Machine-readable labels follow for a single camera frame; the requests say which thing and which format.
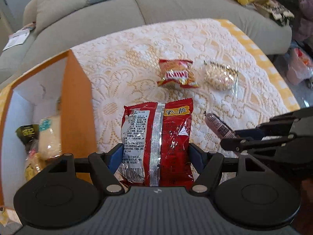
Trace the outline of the dark sausage stick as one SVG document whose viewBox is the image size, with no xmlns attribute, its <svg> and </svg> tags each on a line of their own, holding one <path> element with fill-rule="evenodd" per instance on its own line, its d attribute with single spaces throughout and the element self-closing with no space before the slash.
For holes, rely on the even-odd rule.
<svg viewBox="0 0 313 235">
<path fill-rule="evenodd" d="M 238 138 L 239 135 L 232 130 L 224 121 L 216 114 L 204 112 L 205 123 L 208 128 L 220 139 L 225 138 Z"/>
</svg>

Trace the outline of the long bread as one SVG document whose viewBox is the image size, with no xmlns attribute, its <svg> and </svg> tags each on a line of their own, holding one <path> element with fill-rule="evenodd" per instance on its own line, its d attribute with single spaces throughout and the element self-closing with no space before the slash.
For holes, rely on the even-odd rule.
<svg viewBox="0 0 313 235">
<path fill-rule="evenodd" d="M 44 160 L 62 155 L 60 115 L 43 118 L 40 121 L 38 152 Z"/>
</svg>

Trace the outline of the red foil snack bag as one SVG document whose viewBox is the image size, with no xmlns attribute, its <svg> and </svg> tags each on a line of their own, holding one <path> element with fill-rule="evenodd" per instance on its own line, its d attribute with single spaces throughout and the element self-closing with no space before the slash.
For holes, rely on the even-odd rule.
<svg viewBox="0 0 313 235">
<path fill-rule="evenodd" d="M 191 98 L 124 107 L 118 168 L 124 185 L 191 188 L 187 151 L 193 110 Z"/>
</svg>

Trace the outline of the waffle cookies clear bag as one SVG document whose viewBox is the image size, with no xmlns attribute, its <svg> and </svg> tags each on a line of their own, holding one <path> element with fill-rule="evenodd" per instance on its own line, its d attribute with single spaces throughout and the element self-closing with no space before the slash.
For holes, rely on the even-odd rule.
<svg viewBox="0 0 313 235">
<path fill-rule="evenodd" d="M 35 175 L 41 172 L 46 167 L 45 160 L 41 157 L 40 153 L 32 150 L 28 153 L 25 161 L 24 176 L 25 180 L 31 180 Z"/>
</svg>

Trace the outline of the dark green snack packet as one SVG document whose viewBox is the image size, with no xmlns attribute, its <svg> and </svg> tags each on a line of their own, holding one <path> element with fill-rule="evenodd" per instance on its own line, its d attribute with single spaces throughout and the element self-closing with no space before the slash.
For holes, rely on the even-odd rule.
<svg viewBox="0 0 313 235">
<path fill-rule="evenodd" d="M 20 141 L 23 143 L 28 151 L 34 141 L 38 140 L 39 138 L 39 125 L 23 125 L 20 126 L 15 132 L 17 137 L 20 139 Z"/>
</svg>

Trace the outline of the pink plastic bag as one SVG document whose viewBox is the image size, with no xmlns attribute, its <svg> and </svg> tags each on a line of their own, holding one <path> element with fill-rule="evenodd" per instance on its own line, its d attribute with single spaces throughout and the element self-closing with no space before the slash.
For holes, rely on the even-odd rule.
<svg viewBox="0 0 313 235">
<path fill-rule="evenodd" d="M 312 88 L 312 59 L 299 47 L 290 51 L 286 77 L 293 85 L 309 80 L 308 88 Z"/>
</svg>

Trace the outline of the clear bag of peanuts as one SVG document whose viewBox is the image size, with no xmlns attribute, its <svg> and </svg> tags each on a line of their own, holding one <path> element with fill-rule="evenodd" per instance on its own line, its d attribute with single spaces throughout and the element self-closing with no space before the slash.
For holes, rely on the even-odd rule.
<svg viewBox="0 0 313 235">
<path fill-rule="evenodd" d="M 235 97 L 238 94 L 239 71 L 229 64 L 217 61 L 204 61 L 205 81 L 219 91 L 229 91 Z"/>
</svg>

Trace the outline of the orange cardboard box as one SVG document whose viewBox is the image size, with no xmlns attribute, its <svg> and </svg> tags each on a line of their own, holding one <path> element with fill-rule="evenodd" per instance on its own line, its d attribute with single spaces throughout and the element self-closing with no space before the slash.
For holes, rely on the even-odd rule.
<svg viewBox="0 0 313 235">
<path fill-rule="evenodd" d="M 56 130 L 64 153 L 85 158 L 97 150 L 91 82 L 72 50 L 24 73 L 1 91 L 1 206 L 13 208 L 25 184 L 27 152 L 16 136 L 20 126 Z"/>
</svg>

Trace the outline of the small red orange chips bag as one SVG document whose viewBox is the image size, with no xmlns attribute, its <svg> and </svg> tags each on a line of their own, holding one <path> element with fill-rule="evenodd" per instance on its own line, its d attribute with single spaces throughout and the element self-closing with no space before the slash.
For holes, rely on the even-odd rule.
<svg viewBox="0 0 313 235">
<path fill-rule="evenodd" d="M 193 61 L 190 60 L 159 60 L 161 79 L 157 81 L 157 86 L 177 84 L 185 89 L 198 88 L 192 66 Z"/>
</svg>

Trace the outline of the patterned cloth on sofa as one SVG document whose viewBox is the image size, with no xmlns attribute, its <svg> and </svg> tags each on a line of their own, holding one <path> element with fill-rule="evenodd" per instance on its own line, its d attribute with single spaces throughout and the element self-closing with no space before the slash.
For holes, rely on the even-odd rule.
<svg viewBox="0 0 313 235">
<path fill-rule="evenodd" d="M 253 5 L 259 14 L 280 26 L 289 25 L 294 20 L 294 14 L 277 0 L 255 0 Z"/>
</svg>

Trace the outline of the white booklet on sofa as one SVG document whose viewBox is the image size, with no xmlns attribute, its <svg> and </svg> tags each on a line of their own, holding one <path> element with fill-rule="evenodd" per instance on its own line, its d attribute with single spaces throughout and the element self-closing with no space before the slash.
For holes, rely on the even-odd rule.
<svg viewBox="0 0 313 235">
<path fill-rule="evenodd" d="M 36 22 L 29 23 L 17 32 L 11 34 L 8 37 L 8 42 L 3 48 L 3 51 L 12 48 L 14 46 L 22 45 L 31 34 L 31 32 L 36 28 Z"/>
</svg>

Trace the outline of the grey fabric sofa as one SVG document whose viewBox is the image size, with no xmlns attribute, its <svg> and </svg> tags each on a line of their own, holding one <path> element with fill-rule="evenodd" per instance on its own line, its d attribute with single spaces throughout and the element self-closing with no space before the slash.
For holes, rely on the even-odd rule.
<svg viewBox="0 0 313 235">
<path fill-rule="evenodd" d="M 23 22 L 36 22 L 37 0 L 24 9 Z M 291 43 L 281 27 L 235 0 L 108 0 L 89 4 L 1 54 L 1 87 L 46 59 L 89 40 L 141 25 L 187 19 L 227 19 L 265 54 L 284 54 Z"/>
</svg>

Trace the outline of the beige cushion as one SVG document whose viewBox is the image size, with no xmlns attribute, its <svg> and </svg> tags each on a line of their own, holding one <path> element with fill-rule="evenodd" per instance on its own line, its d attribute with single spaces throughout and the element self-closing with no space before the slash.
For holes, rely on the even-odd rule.
<svg viewBox="0 0 313 235">
<path fill-rule="evenodd" d="M 36 33 L 87 6 L 87 0 L 37 0 Z"/>
</svg>

